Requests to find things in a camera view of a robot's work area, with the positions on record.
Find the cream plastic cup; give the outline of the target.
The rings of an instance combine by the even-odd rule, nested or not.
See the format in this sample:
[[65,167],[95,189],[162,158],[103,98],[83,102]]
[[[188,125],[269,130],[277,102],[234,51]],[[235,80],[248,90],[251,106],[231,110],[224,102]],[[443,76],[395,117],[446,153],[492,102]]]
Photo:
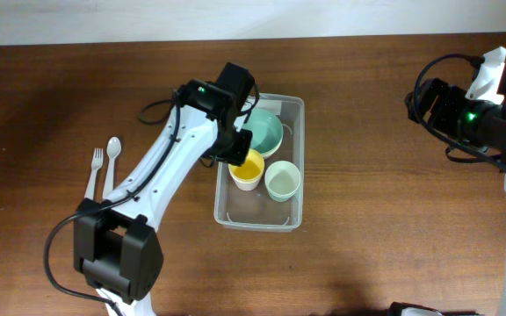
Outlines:
[[300,170],[288,161],[277,161],[272,163],[265,171],[265,186],[300,186],[302,175]]

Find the teal plastic cup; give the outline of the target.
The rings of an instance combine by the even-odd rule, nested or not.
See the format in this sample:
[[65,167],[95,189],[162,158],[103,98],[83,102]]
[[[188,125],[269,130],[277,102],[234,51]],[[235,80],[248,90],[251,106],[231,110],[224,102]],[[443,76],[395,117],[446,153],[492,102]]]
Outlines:
[[281,187],[267,185],[266,189],[268,191],[269,197],[272,200],[283,203],[291,199],[300,190],[300,186]]

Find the yellow plastic cup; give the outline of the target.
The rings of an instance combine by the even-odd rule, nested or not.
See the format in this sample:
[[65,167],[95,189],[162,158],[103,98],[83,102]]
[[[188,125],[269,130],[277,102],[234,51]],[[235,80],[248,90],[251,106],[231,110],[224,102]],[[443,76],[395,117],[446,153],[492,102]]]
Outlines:
[[241,166],[228,165],[230,174],[245,183],[256,181],[264,172],[264,158],[255,149],[250,149]]

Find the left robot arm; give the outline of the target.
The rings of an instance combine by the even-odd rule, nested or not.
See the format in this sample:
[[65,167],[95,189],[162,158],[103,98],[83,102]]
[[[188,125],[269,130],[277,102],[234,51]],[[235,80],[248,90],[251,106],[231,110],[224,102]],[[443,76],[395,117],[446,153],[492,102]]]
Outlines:
[[74,221],[74,268],[111,315],[150,315],[163,266],[157,239],[166,208],[202,158],[242,165],[252,133],[242,123],[257,89],[253,75],[227,63],[213,82],[174,90],[165,127],[132,173],[101,202],[85,198]]

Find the yellow plastic bowl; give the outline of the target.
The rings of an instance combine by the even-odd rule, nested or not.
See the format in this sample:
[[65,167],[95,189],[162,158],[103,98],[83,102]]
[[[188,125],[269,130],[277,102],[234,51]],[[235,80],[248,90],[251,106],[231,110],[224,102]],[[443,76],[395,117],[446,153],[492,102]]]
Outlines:
[[272,155],[274,155],[280,148],[282,144],[282,141],[278,142],[273,148],[271,148],[270,150],[264,152],[264,153],[261,153],[261,156],[264,158],[264,159],[268,159],[269,157],[271,157]]

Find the pink plastic cup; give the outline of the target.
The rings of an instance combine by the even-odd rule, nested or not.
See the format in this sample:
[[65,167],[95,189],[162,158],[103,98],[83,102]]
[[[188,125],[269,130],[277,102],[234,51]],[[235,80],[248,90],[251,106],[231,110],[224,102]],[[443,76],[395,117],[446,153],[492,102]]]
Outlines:
[[261,180],[261,177],[262,177],[262,175],[259,174],[256,177],[251,178],[251,179],[242,179],[240,177],[235,176],[234,174],[230,174],[230,175],[231,175],[232,179],[234,180],[234,183],[237,186],[237,188],[240,190],[243,190],[243,191],[254,190],[258,186],[258,184]]

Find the teal plastic bowl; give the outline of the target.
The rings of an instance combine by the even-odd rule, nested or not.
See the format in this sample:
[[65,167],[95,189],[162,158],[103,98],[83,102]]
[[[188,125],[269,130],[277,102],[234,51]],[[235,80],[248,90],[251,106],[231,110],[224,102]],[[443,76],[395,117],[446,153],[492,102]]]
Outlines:
[[270,150],[284,138],[284,128],[279,118],[265,109],[253,110],[242,129],[253,133],[250,147],[259,154]]

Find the clear plastic storage container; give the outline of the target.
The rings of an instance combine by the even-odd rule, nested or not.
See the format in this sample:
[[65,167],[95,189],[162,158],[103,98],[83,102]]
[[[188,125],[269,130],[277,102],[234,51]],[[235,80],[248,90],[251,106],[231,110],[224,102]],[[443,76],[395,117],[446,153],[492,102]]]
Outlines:
[[[272,111],[281,121],[284,138],[265,166],[286,161],[304,173],[305,104],[299,97],[263,93],[257,108]],[[270,197],[264,181],[250,191],[240,190],[232,179],[228,165],[218,164],[214,219],[226,228],[270,233],[289,233],[300,226],[303,211],[303,189],[284,202]]]

